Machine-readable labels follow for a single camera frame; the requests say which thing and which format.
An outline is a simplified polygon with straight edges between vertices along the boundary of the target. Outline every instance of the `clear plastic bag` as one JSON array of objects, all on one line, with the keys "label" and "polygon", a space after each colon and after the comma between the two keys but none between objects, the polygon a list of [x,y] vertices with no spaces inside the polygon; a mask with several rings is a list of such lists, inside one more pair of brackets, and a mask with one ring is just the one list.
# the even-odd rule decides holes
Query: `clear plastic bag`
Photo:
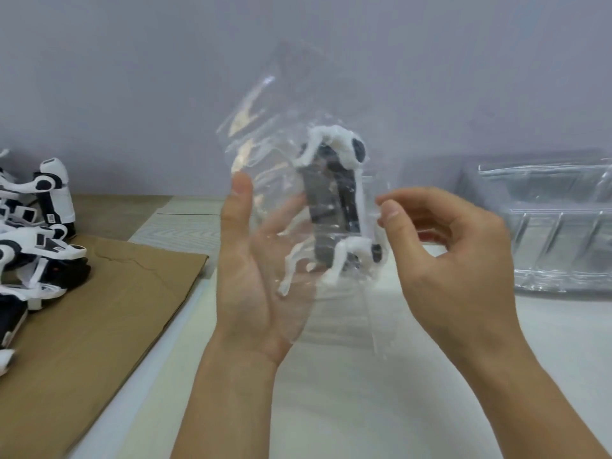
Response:
[{"label": "clear plastic bag", "polygon": [[[282,43],[217,135],[232,173],[253,181],[253,230],[266,245],[260,267],[290,337],[311,313],[309,328],[325,316],[316,311],[323,305],[363,307],[359,290],[387,257],[374,198],[389,187],[381,126],[363,88],[316,49]],[[321,317],[321,327],[341,339],[351,325],[337,323],[348,315],[332,314],[336,324]]]}]

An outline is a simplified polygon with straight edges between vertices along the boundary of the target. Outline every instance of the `cardboard sheet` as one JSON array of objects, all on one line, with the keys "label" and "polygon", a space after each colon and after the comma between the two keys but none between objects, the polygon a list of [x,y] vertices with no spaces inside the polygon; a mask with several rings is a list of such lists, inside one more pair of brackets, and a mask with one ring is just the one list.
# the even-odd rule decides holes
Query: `cardboard sheet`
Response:
[{"label": "cardboard sheet", "polygon": [[0,378],[0,458],[57,459],[87,432],[185,301],[207,260],[80,236],[89,281],[29,316]]}]

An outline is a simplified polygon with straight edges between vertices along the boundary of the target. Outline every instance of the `gray wall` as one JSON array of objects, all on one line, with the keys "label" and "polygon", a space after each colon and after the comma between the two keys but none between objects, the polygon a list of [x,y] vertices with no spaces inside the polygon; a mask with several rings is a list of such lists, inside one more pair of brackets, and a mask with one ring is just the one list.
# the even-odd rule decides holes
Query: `gray wall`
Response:
[{"label": "gray wall", "polygon": [[223,194],[214,130],[280,38],[330,52],[392,130],[390,177],[612,147],[612,0],[0,0],[0,146],[76,192]]}]

